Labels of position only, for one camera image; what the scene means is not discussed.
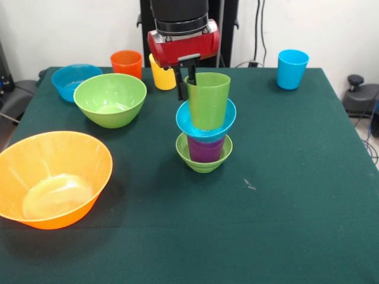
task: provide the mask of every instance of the yellow cup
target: yellow cup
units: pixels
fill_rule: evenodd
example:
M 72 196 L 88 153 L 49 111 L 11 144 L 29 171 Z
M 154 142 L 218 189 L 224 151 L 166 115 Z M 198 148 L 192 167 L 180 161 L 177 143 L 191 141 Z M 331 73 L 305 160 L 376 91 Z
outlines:
M 151 53 L 149 55 L 149 60 L 152 66 L 155 86 L 163 91 L 175 88 L 176 81 L 174 71 L 172 69 L 165 70 L 163 68 L 160 68 L 155 62 L 155 59 Z

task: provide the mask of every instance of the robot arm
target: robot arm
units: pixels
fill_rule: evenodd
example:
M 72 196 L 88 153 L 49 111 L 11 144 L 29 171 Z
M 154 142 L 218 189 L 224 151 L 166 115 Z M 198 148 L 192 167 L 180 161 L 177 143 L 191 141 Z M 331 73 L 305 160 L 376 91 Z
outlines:
M 188 68 L 187 82 L 196 85 L 195 66 L 201 59 L 215 56 L 220 34 L 208 19 L 208 0 L 150 0 L 156 30 L 147 35 L 157 64 L 173 68 L 179 100 L 188 98 L 180 67 Z

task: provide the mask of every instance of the blue bowl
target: blue bowl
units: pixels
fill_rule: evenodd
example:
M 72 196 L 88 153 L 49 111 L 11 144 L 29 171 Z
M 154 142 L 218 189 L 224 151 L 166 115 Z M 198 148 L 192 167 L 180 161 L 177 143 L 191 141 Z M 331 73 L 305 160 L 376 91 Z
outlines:
M 236 120 L 237 110 L 231 99 L 227 100 L 224 124 L 214 130 L 201 130 L 192 124 L 188 101 L 184 102 L 176 112 L 176 124 L 187 136 L 200 142 L 212 143 L 223 138 Z
M 68 102 L 74 102 L 73 93 L 75 89 L 83 81 L 101 74 L 101 69 L 96 66 L 74 64 L 55 71 L 52 76 L 52 83 L 62 99 Z

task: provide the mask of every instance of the white wall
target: white wall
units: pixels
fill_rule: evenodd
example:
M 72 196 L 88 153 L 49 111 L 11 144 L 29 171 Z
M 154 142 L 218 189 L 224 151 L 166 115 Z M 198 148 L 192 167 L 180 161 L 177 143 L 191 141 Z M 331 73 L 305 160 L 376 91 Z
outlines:
M 49 66 L 110 66 L 120 49 L 143 51 L 139 0 L 0 0 L 0 39 L 15 80 Z
M 257 0 L 240 0 L 232 66 L 253 57 Z M 379 82 L 378 0 L 266 0 L 266 66 L 282 49 L 302 49 L 338 95 L 350 73 Z M 16 80 L 49 66 L 110 66 L 119 49 L 143 50 L 139 0 L 0 0 L 0 39 Z M 258 60 L 262 60 L 260 45 Z
M 232 66 L 253 58 L 256 4 L 240 0 Z M 266 0 L 266 66 L 277 67 L 280 50 L 301 49 L 309 54 L 310 67 L 324 69 L 339 96 L 351 73 L 379 83 L 378 12 L 378 0 Z M 261 61 L 261 45 L 258 54 Z

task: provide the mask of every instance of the orange bowl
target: orange bowl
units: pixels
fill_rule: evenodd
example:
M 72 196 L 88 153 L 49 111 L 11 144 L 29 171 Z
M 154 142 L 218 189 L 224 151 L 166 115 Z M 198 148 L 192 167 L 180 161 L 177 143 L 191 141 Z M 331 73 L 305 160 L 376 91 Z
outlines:
M 107 147 L 90 135 L 54 131 L 0 153 L 0 216 L 52 230 L 83 218 L 113 167 Z

